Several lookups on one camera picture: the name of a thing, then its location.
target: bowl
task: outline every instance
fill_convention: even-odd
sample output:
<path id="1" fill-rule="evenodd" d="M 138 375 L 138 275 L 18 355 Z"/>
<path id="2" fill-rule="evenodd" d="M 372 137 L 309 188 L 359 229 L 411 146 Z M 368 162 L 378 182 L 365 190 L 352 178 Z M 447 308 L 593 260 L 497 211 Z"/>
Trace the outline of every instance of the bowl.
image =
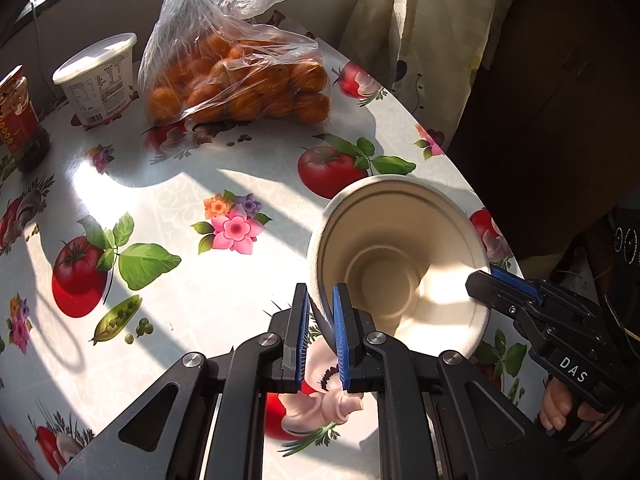
<path id="1" fill-rule="evenodd" d="M 464 212 L 422 181 L 377 175 L 347 186 L 322 213 L 307 262 L 323 333 L 333 319 L 328 298 L 345 282 L 353 306 L 411 350 L 469 357 L 480 342 L 489 310 L 465 282 L 489 272 L 484 245 Z"/>
<path id="2" fill-rule="evenodd" d="M 53 73 L 84 126 L 109 121 L 129 105 L 133 94 L 133 32 L 98 41 L 67 59 Z"/>

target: cabinet handle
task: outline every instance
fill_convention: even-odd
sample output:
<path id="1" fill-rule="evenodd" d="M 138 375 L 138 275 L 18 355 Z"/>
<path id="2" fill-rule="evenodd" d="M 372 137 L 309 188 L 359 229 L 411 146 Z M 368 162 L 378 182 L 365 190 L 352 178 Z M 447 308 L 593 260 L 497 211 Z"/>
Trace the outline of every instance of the cabinet handle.
<path id="1" fill-rule="evenodd" d="M 580 53 L 578 52 L 578 49 L 573 47 L 564 58 L 564 61 L 562 62 L 562 68 L 564 68 L 565 70 L 571 70 L 578 62 L 579 56 Z"/>
<path id="2" fill-rule="evenodd" d="M 593 65 L 590 61 L 585 61 L 582 66 L 578 69 L 578 73 L 575 75 L 575 80 L 582 84 L 591 79 L 591 75 L 593 74 Z"/>

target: bowl rim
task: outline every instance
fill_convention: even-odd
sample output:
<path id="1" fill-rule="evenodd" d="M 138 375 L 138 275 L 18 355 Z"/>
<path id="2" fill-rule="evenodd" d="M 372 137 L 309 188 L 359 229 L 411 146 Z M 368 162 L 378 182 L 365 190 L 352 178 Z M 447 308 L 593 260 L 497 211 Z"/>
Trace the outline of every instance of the bowl rim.
<path id="1" fill-rule="evenodd" d="M 323 288 L 321 287 L 320 281 L 318 279 L 318 272 L 319 272 L 318 257 L 319 257 L 320 245 L 322 243 L 324 233 L 326 232 L 327 224 L 329 223 L 331 216 L 340 207 L 340 204 L 342 204 L 342 202 L 345 199 L 352 196 L 354 193 L 358 192 L 363 187 L 368 187 L 368 186 L 371 186 L 372 184 L 376 184 L 379 182 L 388 182 L 388 181 L 396 181 L 396 182 L 402 182 L 404 184 L 412 184 L 414 186 L 425 188 L 428 191 L 434 193 L 435 195 L 437 195 L 438 198 L 440 198 L 441 200 L 444 200 L 444 202 L 446 202 L 452 208 L 453 211 L 459 213 L 461 219 L 462 218 L 465 219 L 469 229 L 472 232 L 475 232 L 475 228 L 473 227 L 471 220 L 468 218 L 465 212 L 462 211 L 460 206 L 430 182 L 426 182 L 424 180 L 415 178 L 413 176 L 408 176 L 408 175 L 382 174 L 382 175 L 368 176 L 363 179 L 357 180 L 352 184 L 349 184 L 347 187 L 341 190 L 336 196 L 334 196 L 329 201 L 329 203 L 325 206 L 324 210 L 322 211 L 321 219 L 318 225 L 316 225 L 316 228 L 311 233 L 309 245 L 306 250 L 306 264 L 308 267 L 308 274 L 309 274 L 308 293 L 312 301 L 317 305 L 319 311 L 324 316 L 326 316 L 326 314 L 324 314 L 325 306 L 322 302 L 322 297 L 324 296 L 324 292 L 323 292 Z M 484 245 L 482 244 L 482 240 L 480 240 L 480 238 L 478 237 L 476 237 L 476 240 L 478 241 L 478 245 L 481 246 L 481 249 L 482 249 L 481 251 L 479 251 L 479 254 L 482 254 L 482 262 L 483 262 L 482 266 L 478 266 L 478 270 L 491 272 L 490 266 L 489 266 L 489 259 L 486 256 L 486 250 L 484 248 Z M 471 333 L 470 333 L 469 339 L 473 339 L 473 341 L 471 346 L 468 346 L 468 351 L 462 352 L 467 358 L 470 357 L 471 354 L 473 354 L 473 352 L 478 347 L 482 339 L 482 336 L 484 335 L 484 331 L 486 330 L 486 326 L 489 321 L 489 313 L 490 313 L 489 308 L 484 304 L 480 303 L 477 300 L 474 300 L 473 298 L 469 298 L 469 300 L 474 304 L 474 317 L 479 316 L 481 319 L 479 319 L 477 322 L 473 324 L 472 327 L 470 327 Z M 324 322 L 318 323 L 319 328 L 322 329 L 321 325 L 326 322 L 327 321 L 324 320 Z"/>

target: beige paper bowl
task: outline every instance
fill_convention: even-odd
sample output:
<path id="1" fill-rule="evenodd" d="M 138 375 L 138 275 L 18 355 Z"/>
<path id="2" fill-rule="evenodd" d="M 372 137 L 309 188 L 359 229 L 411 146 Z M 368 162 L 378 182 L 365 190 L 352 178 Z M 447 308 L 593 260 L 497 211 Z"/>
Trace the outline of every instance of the beige paper bowl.
<path id="1" fill-rule="evenodd" d="M 480 342 L 489 311 L 465 281 L 489 272 L 484 245 L 460 208 L 427 184 L 378 175 L 346 187 L 325 208 L 307 261 L 309 292 L 324 312 L 334 285 L 346 282 L 353 306 L 411 350 L 469 357 Z"/>

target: brown wooden cabinet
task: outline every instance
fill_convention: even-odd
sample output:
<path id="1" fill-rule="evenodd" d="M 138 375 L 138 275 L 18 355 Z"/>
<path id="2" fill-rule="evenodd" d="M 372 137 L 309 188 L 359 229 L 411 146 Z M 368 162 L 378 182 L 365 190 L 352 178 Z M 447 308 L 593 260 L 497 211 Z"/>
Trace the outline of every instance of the brown wooden cabinet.
<path id="1" fill-rule="evenodd" d="M 609 0 L 515 0 L 447 154 L 516 256 L 562 250 L 640 182 L 640 41 Z"/>

